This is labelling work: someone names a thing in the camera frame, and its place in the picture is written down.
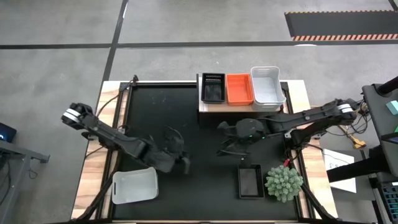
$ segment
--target potted succulent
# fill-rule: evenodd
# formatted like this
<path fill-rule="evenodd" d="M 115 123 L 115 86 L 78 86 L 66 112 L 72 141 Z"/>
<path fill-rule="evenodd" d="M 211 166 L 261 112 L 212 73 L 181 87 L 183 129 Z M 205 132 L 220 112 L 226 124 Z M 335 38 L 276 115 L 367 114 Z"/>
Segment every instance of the potted succulent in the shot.
<path fill-rule="evenodd" d="M 272 168 L 266 179 L 268 194 L 274 195 L 281 202 L 293 200 L 303 184 L 303 177 L 299 176 L 297 170 L 284 166 Z"/>

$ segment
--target black floor mat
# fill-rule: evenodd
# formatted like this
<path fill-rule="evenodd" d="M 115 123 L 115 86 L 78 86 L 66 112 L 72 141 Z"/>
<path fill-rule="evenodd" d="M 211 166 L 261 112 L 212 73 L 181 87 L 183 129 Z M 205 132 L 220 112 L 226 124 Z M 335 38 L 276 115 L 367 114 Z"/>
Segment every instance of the black floor mat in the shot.
<path fill-rule="evenodd" d="M 398 38 L 398 12 L 286 12 L 293 40 L 382 40 Z"/>
<path fill-rule="evenodd" d="M 216 157 L 223 140 L 221 131 L 197 124 L 196 88 L 138 88 L 132 95 L 127 135 L 151 135 L 164 146 L 165 125 L 178 130 L 190 151 L 188 175 L 183 167 L 169 174 L 157 172 L 159 196 L 153 200 L 114 206 L 115 220 L 296 220 L 294 202 L 278 202 L 266 196 L 239 199 L 238 157 Z M 265 175 L 283 162 L 283 136 L 252 145 L 252 163 Z M 143 169 L 123 157 L 120 170 Z"/>

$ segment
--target gray floor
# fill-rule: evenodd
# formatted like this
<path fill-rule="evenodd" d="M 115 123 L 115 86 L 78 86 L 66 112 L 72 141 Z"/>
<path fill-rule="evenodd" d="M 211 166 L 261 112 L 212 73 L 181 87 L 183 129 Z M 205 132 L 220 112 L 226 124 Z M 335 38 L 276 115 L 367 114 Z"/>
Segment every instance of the gray floor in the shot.
<path fill-rule="evenodd" d="M 0 0 L 1 44 L 110 43 L 121 0 Z M 290 40 L 286 11 L 378 10 L 387 0 L 148 0 L 130 1 L 119 42 Z M 87 142 L 61 123 L 71 102 L 95 106 L 108 49 L 0 50 L 0 122 L 18 129 L 16 143 L 51 154 L 26 178 L 13 223 L 69 219 Z M 305 80 L 312 105 L 360 99 L 361 86 L 397 75 L 398 46 L 234 47 L 118 49 L 110 80 L 193 80 L 201 72 L 248 72 L 276 65 L 281 79 Z M 378 140 L 371 126 L 360 136 Z M 322 146 L 351 149 L 326 135 Z M 339 216 L 375 222 L 371 204 L 333 191 Z"/>

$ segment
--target white plastic bin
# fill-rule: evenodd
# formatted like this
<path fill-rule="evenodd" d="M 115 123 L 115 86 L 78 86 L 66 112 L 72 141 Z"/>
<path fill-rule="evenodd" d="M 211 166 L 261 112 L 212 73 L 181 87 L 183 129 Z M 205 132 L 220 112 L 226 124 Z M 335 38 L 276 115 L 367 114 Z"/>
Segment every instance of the white plastic bin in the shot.
<path fill-rule="evenodd" d="M 129 172 L 115 172 L 112 184 L 112 202 L 140 202 L 157 197 L 157 174 L 153 167 Z"/>
<path fill-rule="evenodd" d="M 278 67 L 252 67 L 250 76 L 253 84 L 253 110 L 276 111 L 285 103 L 286 97 L 280 87 Z"/>

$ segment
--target wooden table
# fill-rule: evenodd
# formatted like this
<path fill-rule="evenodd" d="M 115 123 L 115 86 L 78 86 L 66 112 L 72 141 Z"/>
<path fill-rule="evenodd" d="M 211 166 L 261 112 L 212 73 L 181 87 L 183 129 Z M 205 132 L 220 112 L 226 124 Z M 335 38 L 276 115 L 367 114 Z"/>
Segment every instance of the wooden table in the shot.
<path fill-rule="evenodd" d="M 289 86 L 290 100 L 294 113 L 310 109 L 310 103 L 308 101 L 307 91 L 303 80 L 284 80 Z M 103 83 L 101 94 L 99 96 L 98 108 L 101 108 L 107 101 L 112 97 L 115 97 L 119 93 L 119 85 L 121 81 L 108 81 Z M 127 92 L 122 97 L 122 104 L 119 115 L 119 125 L 123 123 L 123 115 L 126 108 Z M 199 105 L 200 111 L 208 112 L 215 110 L 226 110 L 226 105 L 211 105 L 210 107 L 204 108 L 203 105 Z M 104 108 L 99 116 L 102 122 L 112 126 L 114 113 L 116 108 L 116 99 Z M 248 111 L 251 107 L 234 107 L 232 110 Z M 319 141 L 311 140 L 311 144 L 319 145 Z M 97 141 L 90 141 L 87 148 L 87 154 L 99 148 L 100 145 Z M 71 218 L 79 217 L 90 205 L 95 198 L 96 194 L 100 191 L 101 180 L 103 177 L 104 166 L 106 161 L 106 149 L 101 149 L 98 152 L 88 157 L 84 164 L 83 170 L 80 176 L 80 182 L 76 193 L 75 203 Z M 337 217 L 337 211 L 331 193 L 328 176 L 326 174 L 325 165 L 323 163 L 322 153 L 319 149 L 314 147 L 307 147 L 302 151 L 303 159 L 305 163 L 305 170 L 308 177 L 308 183 L 311 191 L 316 196 L 318 201 L 324 206 L 324 208 L 334 217 Z M 103 211 L 101 216 L 103 218 L 108 215 L 110 201 L 110 190 L 108 191 L 105 200 Z M 302 192 L 300 192 L 300 203 L 302 205 L 303 217 L 308 217 L 308 209 L 306 199 Z"/>

